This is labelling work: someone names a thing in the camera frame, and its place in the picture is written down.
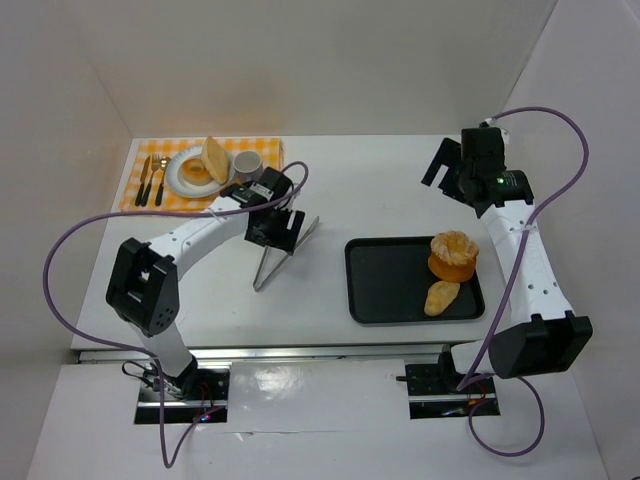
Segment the metal tongs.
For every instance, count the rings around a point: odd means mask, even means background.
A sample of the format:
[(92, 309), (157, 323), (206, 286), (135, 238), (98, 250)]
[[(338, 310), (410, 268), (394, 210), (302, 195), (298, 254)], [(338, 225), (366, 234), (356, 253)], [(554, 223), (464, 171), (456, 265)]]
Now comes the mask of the metal tongs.
[[(308, 228), (298, 238), (294, 247), (294, 252), (297, 252), (297, 250), (313, 235), (319, 225), (320, 217), (316, 216)], [(272, 265), (269, 271), (266, 271), (271, 251), (271, 247), (263, 248), (258, 267), (252, 281), (252, 289), (254, 292), (262, 291), (275, 278), (284, 265), (294, 257), (293, 254), (285, 254), (277, 263)]]

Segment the croissant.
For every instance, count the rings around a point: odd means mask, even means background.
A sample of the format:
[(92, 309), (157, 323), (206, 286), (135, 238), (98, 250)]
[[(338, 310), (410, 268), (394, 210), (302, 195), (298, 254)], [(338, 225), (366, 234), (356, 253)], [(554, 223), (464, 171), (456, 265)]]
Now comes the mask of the croissant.
[(201, 161), (211, 178), (219, 185), (227, 183), (230, 160), (226, 150), (212, 137), (207, 137), (202, 146)]

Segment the donut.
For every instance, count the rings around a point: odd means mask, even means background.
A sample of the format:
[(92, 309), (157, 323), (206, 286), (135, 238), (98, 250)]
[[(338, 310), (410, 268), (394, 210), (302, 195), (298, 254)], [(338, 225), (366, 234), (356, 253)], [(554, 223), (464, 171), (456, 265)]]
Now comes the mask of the donut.
[(183, 179), (193, 186), (204, 186), (212, 181), (212, 177), (200, 158), (189, 158), (180, 166)]

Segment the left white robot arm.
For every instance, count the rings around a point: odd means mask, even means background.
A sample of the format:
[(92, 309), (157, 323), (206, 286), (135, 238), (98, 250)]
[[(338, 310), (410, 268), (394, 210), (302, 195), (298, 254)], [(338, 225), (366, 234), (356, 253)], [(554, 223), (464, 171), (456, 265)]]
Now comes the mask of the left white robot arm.
[(201, 380), (197, 360), (176, 325), (179, 282), (200, 260), (241, 236), (261, 247), (295, 252), (305, 213), (287, 207), (305, 184), (271, 167), (257, 181), (232, 184), (195, 218), (150, 241), (124, 241), (117, 252), (106, 302), (159, 362), (179, 395)]

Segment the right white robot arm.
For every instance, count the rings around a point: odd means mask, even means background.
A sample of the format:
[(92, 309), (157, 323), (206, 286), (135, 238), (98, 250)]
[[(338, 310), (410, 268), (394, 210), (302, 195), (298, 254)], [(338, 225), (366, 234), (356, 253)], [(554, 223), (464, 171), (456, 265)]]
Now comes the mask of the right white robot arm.
[(505, 329), (490, 327), (482, 341), (446, 348), (442, 368), (459, 386), (472, 378), (501, 379), (567, 371), (593, 335), (591, 321), (574, 312), (562, 292), (536, 221), (539, 207), (526, 174), (505, 162), (505, 135), (498, 127), (462, 131), (444, 139), (423, 184), (438, 183), (449, 198), (471, 207), (497, 254), (508, 299), (497, 312), (510, 314)]

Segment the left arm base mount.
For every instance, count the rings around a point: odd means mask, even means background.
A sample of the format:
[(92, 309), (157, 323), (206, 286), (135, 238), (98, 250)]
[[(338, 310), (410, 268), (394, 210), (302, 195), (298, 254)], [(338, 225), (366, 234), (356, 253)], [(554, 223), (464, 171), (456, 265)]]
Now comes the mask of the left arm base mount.
[[(204, 379), (189, 393), (167, 383), (165, 390), (165, 422), (169, 425), (222, 424), (228, 418), (230, 367), (215, 365), (206, 369)], [(136, 425), (157, 425), (160, 419), (160, 389), (157, 375), (150, 366), (142, 366), (138, 373), (127, 372), (139, 381), (139, 393), (134, 415)]]

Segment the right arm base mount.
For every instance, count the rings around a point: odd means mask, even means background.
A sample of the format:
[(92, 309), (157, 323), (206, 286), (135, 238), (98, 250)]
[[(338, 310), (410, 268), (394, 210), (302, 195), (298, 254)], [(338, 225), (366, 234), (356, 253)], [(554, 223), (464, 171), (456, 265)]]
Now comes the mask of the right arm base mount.
[(480, 380), (458, 391), (464, 375), (454, 371), (449, 353), (441, 353), (431, 363), (408, 363), (395, 380), (408, 394), (411, 420), (500, 416), (496, 387), (492, 379)]

